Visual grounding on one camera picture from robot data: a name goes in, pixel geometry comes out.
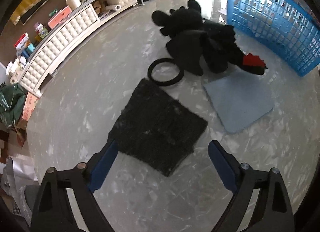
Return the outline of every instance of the gray table surface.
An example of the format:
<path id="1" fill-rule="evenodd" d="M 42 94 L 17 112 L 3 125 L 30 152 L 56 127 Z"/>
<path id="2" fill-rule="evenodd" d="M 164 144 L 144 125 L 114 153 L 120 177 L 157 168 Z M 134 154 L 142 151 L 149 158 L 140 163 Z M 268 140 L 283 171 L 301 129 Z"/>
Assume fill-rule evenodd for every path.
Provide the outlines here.
<path id="1" fill-rule="evenodd" d="M 48 84 L 28 123 L 27 135 L 36 173 L 47 168 L 73 168 L 100 151 L 121 110 L 149 65 L 167 57 L 169 40 L 151 21 L 155 10 L 169 11 L 187 0 L 153 0 L 132 10 L 81 47 Z M 236 43 L 259 55 L 269 70 L 261 81 L 270 86 L 274 110 L 237 134 L 224 130 L 202 84 L 221 77 L 186 73 L 177 85 L 164 88 L 209 124 L 174 174 L 166 178 L 138 160 L 119 153 L 102 188 L 94 196 L 115 231 L 211 231 L 225 210 L 227 191 L 207 154 L 216 139 L 239 162 L 268 171 L 280 169 L 292 208 L 297 210 L 313 177 L 320 152 L 320 78 L 313 70 L 303 78 L 254 39 L 237 32 Z M 159 79 L 175 74 L 171 66 L 156 69 Z M 80 217 L 69 193 L 76 220 Z M 254 193 L 241 228 L 248 224 Z"/>

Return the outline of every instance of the dragon plush toy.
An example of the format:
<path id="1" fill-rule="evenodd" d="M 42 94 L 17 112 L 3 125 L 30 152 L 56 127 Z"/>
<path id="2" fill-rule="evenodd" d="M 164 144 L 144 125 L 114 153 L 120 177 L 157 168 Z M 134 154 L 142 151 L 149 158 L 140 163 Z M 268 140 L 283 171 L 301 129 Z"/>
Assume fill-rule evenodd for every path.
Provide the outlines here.
<path id="1" fill-rule="evenodd" d="M 228 68 L 228 63 L 237 65 L 244 71 L 252 74 L 263 75 L 266 64 L 251 53 L 244 55 L 235 44 L 235 32 L 233 26 L 222 25 L 203 19 L 201 7 L 195 0 L 188 1 L 188 8 L 181 6 L 179 9 L 170 10 L 170 15 L 162 11 L 152 13 L 153 22 L 162 27 L 160 32 L 169 36 L 166 48 L 172 58 L 164 58 L 154 61 L 148 70 L 151 80 L 153 68 L 164 61 L 176 64 L 180 73 L 169 82 L 156 82 L 159 86 L 172 85 L 183 77 L 186 70 L 194 75 L 202 76 L 203 70 L 199 61 L 203 55 L 210 71 L 222 73 Z"/>

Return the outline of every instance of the paper roll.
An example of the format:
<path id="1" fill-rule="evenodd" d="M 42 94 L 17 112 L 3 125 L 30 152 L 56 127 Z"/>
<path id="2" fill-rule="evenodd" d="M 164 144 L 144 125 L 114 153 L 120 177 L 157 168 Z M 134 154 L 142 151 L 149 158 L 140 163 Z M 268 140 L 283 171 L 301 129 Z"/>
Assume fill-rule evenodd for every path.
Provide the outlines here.
<path id="1" fill-rule="evenodd" d="M 75 10 L 77 7 L 81 5 L 80 0 L 66 0 L 66 4 L 70 6 L 71 10 Z"/>
<path id="2" fill-rule="evenodd" d="M 119 11 L 121 9 L 121 5 L 107 5 L 106 11 L 113 10 L 113 11 Z"/>

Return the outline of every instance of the tufted cabinet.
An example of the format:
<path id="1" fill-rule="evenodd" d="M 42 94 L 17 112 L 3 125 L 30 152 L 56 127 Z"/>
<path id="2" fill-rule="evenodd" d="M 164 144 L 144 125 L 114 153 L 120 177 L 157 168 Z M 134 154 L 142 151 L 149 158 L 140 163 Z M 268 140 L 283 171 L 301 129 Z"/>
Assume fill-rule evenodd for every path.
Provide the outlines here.
<path id="1" fill-rule="evenodd" d="M 72 11 L 65 21 L 53 28 L 40 42 L 22 72 L 19 80 L 22 87 L 40 97 L 39 88 L 45 77 L 52 74 L 79 43 L 103 23 L 137 3 L 137 0 L 107 0 L 109 5 L 120 4 L 122 8 L 100 20 L 91 4 L 92 1 L 94 0 L 87 0 Z"/>

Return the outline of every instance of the brown wall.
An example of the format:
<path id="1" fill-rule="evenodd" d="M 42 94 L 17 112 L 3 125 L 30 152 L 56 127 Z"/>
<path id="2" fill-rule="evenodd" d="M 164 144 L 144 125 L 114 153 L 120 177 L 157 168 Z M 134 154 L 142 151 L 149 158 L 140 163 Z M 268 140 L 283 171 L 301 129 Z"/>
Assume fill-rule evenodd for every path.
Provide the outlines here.
<path id="1" fill-rule="evenodd" d="M 62 9 L 66 6 L 66 0 L 49 0 L 45 3 L 27 22 L 22 25 L 18 22 L 14 25 L 11 21 L 8 21 L 4 30 L 0 35 L 0 62 L 7 66 L 10 61 L 14 61 L 16 58 L 16 50 L 14 44 L 20 38 L 20 36 L 27 32 L 32 42 L 36 32 L 33 25 L 37 22 L 46 24 L 49 21 L 49 13 L 55 8 Z"/>

